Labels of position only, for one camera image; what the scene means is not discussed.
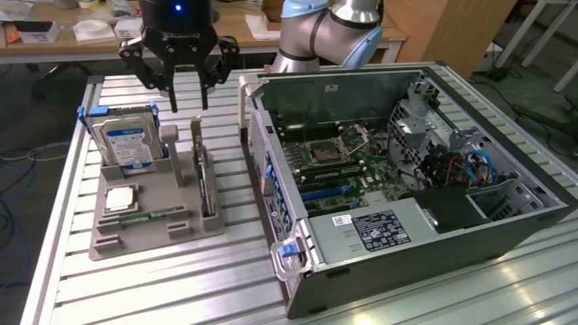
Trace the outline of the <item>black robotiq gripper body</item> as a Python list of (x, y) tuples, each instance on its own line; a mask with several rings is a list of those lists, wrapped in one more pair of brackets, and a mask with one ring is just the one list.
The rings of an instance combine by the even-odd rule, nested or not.
[(216, 46), (210, 1), (140, 1), (144, 47), (164, 66), (205, 65)]

